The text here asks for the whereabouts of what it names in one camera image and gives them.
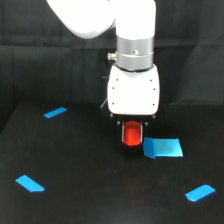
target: blue rectangle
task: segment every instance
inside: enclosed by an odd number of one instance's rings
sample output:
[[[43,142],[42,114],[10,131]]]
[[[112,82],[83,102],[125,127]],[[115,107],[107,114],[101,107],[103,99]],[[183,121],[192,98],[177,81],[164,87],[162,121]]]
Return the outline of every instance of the blue rectangle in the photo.
[[[215,189],[213,189],[209,185],[203,185],[203,186],[201,186],[201,187],[199,187],[199,188],[197,188],[197,189],[195,189],[195,190],[193,190],[193,191],[191,191],[191,192],[189,192],[185,195],[186,195],[188,200],[195,202],[195,201],[211,194],[214,191],[215,191]]]
[[[182,157],[179,139],[153,139],[155,156]]]
[[[44,116],[46,118],[51,118],[51,117],[54,117],[58,114],[61,114],[61,113],[65,112],[65,111],[67,111],[67,110],[64,107],[61,107],[61,108],[58,108],[57,110],[54,110],[54,111],[51,111],[49,113],[44,114]]]
[[[144,138],[143,144],[144,155],[150,158],[155,159],[154,147],[153,147],[153,139],[152,138]]]
[[[19,183],[20,185],[22,185],[24,188],[26,188],[30,192],[40,192],[40,191],[44,191],[44,188],[43,187],[41,187],[39,184],[37,184],[36,182],[34,182],[33,180],[31,180],[26,175],[18,178],[16,180],[16,182]]]

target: black floor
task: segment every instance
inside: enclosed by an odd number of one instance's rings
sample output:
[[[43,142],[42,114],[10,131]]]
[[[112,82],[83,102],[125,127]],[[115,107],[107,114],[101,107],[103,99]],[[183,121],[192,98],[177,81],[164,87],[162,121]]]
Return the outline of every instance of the black floor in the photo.
[[[224,107],[161,108],[149,137],[178,137],[183,158],[135,157],[116,130],[99,107],[20,104],[0,136],[0,223],[224,223]],[[22,175],[45,191],[21,187]],[[203,184],[216,192],[188,201]]]

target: blue tape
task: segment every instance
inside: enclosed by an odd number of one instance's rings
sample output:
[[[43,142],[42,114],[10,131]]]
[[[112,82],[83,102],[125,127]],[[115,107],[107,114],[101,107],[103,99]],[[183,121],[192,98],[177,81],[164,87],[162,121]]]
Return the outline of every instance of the blue tape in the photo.
[[[152,138],[144,138],[143,144],[144,155],[150,158],[155,159],[154,147],[153,147],[153,139]]]
[[[61,113],[65,112],[65,111],[67,111],[67,110],[64,107],[61,107],[61,108],[58,108],[57,110],[54,110],[54,111],[51,111],[49,113],[44,114],[44,116],[46,118],[51,118],[51,117],[54,117],[58,114],[61,114]]]
[[[34,182],[33,180],[31,180],[26,175],[18,178],[16,180],[16,182],[19,183],[20,185],[22,185],[24,188],[26,188],[30,192],[40,192],[40,191],[44,191],[44,188],[43,187],[41,187],[39,184],[37,184],[36,182]]]
[[[187,194],[186,197],[188,200],[190,201],[197,201],[211,193],[213,193],[215,191],[215,189],[213,189],[212,187],[210,187],[209,185],[203,185]]]
[[[179,139],[153,139],[155,156],[182,157]]]

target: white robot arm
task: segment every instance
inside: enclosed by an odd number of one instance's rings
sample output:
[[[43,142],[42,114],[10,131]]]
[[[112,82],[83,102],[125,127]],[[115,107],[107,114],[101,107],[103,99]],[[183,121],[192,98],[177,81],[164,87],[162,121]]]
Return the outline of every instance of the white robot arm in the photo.
[[[62,23],[76,36],[95,38],[114,27],[115,14],[107,0],[47,0]]]
[[[116,26],[117,47],[108,88],[108,106],[121,117],[123,142],[143,141],[143,121],[159,106],[160,85],[153,64],[156,5],[154,0],[47,0],[64,25],[76,36],[91,39]],[[123,117],[136,123],[125,122]]]

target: red object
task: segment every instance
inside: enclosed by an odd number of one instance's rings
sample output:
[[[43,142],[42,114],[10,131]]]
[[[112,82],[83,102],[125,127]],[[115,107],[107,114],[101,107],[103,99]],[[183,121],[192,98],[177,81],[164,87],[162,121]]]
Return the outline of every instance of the red object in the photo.
[[[123,143],[128,146],[141,144],[141,123],[136,121],[124,123]]]

